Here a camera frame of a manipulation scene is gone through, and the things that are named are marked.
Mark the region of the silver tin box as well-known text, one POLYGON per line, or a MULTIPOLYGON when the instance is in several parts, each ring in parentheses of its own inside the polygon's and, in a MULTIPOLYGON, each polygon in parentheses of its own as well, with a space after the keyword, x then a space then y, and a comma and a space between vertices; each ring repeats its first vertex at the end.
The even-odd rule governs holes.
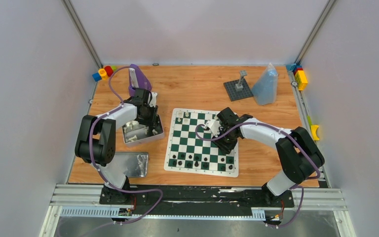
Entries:
POLYGON ((140 129, 138 130, 137 138, 135 140, 128 142, 128 143, 125 143, 124 136, 123 136, 123 141, 124 141, 126 146, 134 147, 134 146, 138 146, 141 144, 153 142, 155 140, 160 140, 160 139, 163 139, 164 137, 165 137, 165 133, 164 133, 162 121, 160 118, 160 126, 159 127, 151 128, 151 127, 140 124, 140 129))

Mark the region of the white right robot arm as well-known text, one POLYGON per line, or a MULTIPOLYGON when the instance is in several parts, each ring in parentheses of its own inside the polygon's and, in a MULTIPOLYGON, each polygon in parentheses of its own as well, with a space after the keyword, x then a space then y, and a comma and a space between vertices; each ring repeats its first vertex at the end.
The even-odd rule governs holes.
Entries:
POLYGON ((275 206, 282 194, 307 179, 318 179, 319 168, 325 159, 303 127, 284 129, 264 123, 252 115, 238 116, 225 108, 216 118, 206 123, 211 131, 213 143, 228 154, 239 139, 250 139, 267 145, 277 151, 281 171, 263 185, 262 199, 268 206, 275 206))

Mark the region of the silver tin lid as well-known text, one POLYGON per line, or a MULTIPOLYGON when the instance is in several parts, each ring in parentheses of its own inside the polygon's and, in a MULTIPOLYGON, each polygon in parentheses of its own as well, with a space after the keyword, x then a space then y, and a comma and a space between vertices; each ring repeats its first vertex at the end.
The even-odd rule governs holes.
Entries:
POLYGON ((146 177, 148 171, 149 153, 147 152, 116 152, 114 160, 120 170, 129 178, 146 177))

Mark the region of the green white chess board mat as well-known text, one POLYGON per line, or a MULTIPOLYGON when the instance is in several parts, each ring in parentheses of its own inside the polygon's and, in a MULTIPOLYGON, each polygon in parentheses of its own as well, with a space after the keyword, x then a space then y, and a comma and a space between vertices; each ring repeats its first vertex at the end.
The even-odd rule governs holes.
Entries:
POLYGON ((164 170, 236 178, 239 175, 238 146, 222 153, 209 140, 210 131, 197 128, 217 119, 218 111, 175 108, 172 112, 164 170))

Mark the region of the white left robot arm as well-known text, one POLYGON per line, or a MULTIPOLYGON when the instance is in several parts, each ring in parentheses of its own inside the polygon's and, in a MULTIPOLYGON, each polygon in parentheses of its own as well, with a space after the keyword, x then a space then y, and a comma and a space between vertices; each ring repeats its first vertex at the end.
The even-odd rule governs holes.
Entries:
POLYGON ((149 130, 160 127, 157 114, 157 93, 137 88, 135 94, 111 111, 97 116, 82 118, 75 156, 91 164, 104 181, 105 187, 113 190, 113 198, 120 204, 131 199, 129 179, 120 164, 114 160, 116 132, 128 122, 136 121, 149 130))

